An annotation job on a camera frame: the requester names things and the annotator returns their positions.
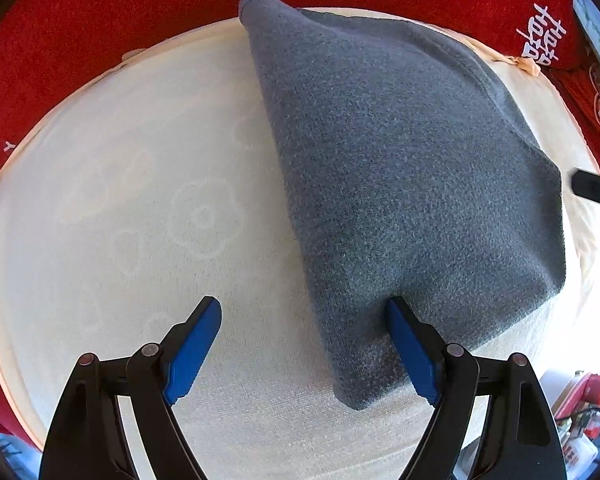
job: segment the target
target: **beige fabric edge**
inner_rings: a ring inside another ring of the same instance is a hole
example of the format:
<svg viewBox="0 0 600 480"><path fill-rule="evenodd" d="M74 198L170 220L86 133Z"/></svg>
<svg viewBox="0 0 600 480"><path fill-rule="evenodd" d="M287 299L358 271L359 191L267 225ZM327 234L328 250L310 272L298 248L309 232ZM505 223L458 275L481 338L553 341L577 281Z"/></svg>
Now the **beige fabric edge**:
<svg viewBox="0 0 600 480"><path fill-rule="evenodd" d="M473 40L472 38L469 38L467 36L464 36L462 34L454 32L452 30L439 28L435 25L429 25L427 23L418 22L416 20L410 20L408 18L402 18L399 16L392 16L390 14L375 12L372 10L363 10L363 9L317 7L317 8L313 8L312 10L316 10L318 12L334 12L336 14L340 14L343 16L361 16L361 17L392 19L392 20L400 19L400 20L418 23L420 25L423 25L427 28L430 28L432 30L435 30L437 32L445 34L446 36L465 44L467 47L469 47L474 52L476 52L476 54L478 54L481 59L483 59L485 62L487 62L492 69L493 69L494 63L504 63L509 66L518 67L522 72L525 73L525 76L533 76L533 78L537 77L539 80L542 80L542 83L544 86L551 88L552 91L557 96L557 98L560 99L560 102L562 103L564 110L567 112L568 117L570 118L571 122L573 123L573 126L576 128L579 136L581 137L584 146L586 147L588 157L592 161L592 164L594 165L594 167L598 168L595 158L593 157L592 153L590 152L588 146L586 146L586 142L584 141L584 136L582 135L582 131L581 131L578 123L576 122L575 118L568 111L568 108L564 104L564 102L563 102L562 98L560 97L560 95L558 94L557 90L555 90L555 88L553 87L551 82L540 72L539 67L535 64L535 62L533 62L533 60L504 56L503 54L498 53L497 51L480 43L479 41ZM168 52L171 49L177 48L183 44L192 43L193 41L197 42L200 40L204 40L205 38L209 38L212 36L218 36L218 35L224 34L226 32L229 32L230 28L233 26L234 21L236 19L237 18L232 18L229 20L224 20L223 22L212 23L210 25L206 25L205 27L201 27L201 28L198 28L195 30L184 32L183 34L175 36L174 38L169 38L168 40L165 40L165 41L163 41L151 48L148 48L146 50L142 50L142 51L140 51L134 55L131 55L129 57L127 57L125 54L125 56L123 56L123 61L119 65L111 68L110 70L107 70L100 76L97 76L96 78L94 78L93 80L91 80L90 82L88 82L87 84L82 86L80 89L73 92L71 95L69 95L67 98L65 98L62 102L57 104L47 114L45 114L45 116L38 121L38 123L33 127L33 129L25 136L25 138L13 150L13 153L11 154L10 158L7 160L7 163L5 163L5 165L0 169L0 178L9 169L10 164L13 164L13 161L16 159L16 157L20 155L20 153L26 148L26 146L31 142L31 140L53 118L55 113L60 108L67 106L73 100L77 99L86 89L95 85L97 82L101 81L106 76L108 76L112 73L115 73L118 70L121 70L126 66L131 66L133 64L137 64L146 59L150 59L151 57L158 56L160 54ZM581 300L581 304L584 303L585 299L586 298L583 298ZM0 368L8 365L5 362L7 360L8 360L8 358L5 358L5 359L0 358ZM11 366L17 366L17 363L15 363L15 362L11 362L9 364ZM11 409L13 410L16 417L18 418L18 421L21 423L22 427L27 432L27 434L31 437L33 442L40 449L42 449L43 448L42 442L44 441L44 439L40 438L40 435L46 433L46 431L42 431L42 432L40 431L40 429L43 427L42 422L40 422L39 420L37 420L35 422L25 421L22 416L23 410L18 408L18 405L20 405L22 408L24 408L23 404L28 404L28 406L27 406L28 410L25 409L24 412L34 413L34 410L33 410L32 406L30 405L30 399L28 398L28 395L26 393L26 388L24 387L24 385L23 384L20 384L19 386L14 386L12 384L7 385L6 380L4 379L4 376L0 371L0 386L2 387L4 395L6 396L8 402L11 406ZM16 393L15 390L20 390L20 393L21 393L21 395L18 396L18 402L16 402L16 400L14 398L16 396L16 395L14 395Z"/></svg>

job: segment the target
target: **bed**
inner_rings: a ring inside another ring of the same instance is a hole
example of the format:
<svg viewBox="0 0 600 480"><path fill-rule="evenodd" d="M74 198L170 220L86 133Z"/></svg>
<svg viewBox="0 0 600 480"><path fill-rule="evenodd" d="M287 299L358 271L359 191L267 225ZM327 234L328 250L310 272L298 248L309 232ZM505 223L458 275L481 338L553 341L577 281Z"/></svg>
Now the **bed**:
<svg viewBox="0 0 600 480"><path fill-rule="evenodd" d="M600 206L574 197L567 179L574 167L598 167L544 75L445 34L503 80L563 176L565 287L477 352L525 352L540 376L567 358L560 342L597 308ZM242 26L227 20L135 53L14 150L0 170L0 386L42 448L81 353L113 358L159 340L212 289L224 325L174 410L208 475L397 478L430 408L410 386L363 412L333 397L248 48ZM192 201L204 205L195 221ZM138 471L151 478L130 414L124 404Z"/></svg>

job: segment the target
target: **black clip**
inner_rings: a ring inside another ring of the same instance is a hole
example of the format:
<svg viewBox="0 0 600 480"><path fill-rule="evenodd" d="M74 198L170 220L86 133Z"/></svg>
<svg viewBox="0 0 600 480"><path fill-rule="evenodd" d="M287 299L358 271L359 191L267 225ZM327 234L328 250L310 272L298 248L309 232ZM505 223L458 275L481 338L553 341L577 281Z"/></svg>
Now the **black clip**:
<svg viewBox="0 0 600 480"><path fill-rule="evenodd" d="M131 397L156 478L206 480L171 406L191 388L220 323L220 303L205 296L160 344L102 362L82 355L51 422L40 480L138 480L117 396Z"/></svg>
<svg viewBox="0 0 600 480"><path fill-rule="evenodd" d="M571 175L571 190L579 197L600 204L600 176L588 171L576 170Z"/></svg>
<svg viewBox="0 0 600 480"><path fill-rule="evenodd" d="M499 361L448 345L400 297L387 302L385 313L416 392L435 406L400 480L451 476L477 396L490 401L469 480L566 479L554 419L526 356L516 353Z"/></svg>

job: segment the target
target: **red blanket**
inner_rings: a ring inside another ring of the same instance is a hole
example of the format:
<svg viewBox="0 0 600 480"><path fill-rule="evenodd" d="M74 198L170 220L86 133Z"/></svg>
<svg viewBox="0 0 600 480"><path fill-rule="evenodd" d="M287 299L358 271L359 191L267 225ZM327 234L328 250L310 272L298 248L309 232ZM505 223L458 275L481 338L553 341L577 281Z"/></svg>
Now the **red blanket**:
<svg viewBox="0 0 600 480"><path fill-rule="evenodd" d="M515 56L572 68L583 39L571 0L284 0L361 7L452 28ZM0 167L75 89L191 28L236 15L238 0L18 0L0 25Z"/></svg>

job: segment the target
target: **gray fabric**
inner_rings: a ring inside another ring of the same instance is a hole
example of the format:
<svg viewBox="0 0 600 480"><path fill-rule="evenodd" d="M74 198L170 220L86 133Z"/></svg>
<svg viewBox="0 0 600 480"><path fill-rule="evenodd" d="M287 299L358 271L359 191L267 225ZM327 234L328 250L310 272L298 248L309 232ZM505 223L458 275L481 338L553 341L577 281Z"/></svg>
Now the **gray fabric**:
<svg viewBox="0 0 600 480"><path fill-rule="evenodd" d="M473 52L278 0L242 0L240 20L342 402L407 381L389 296L475 349L561 290L560 174Z"/></svg>

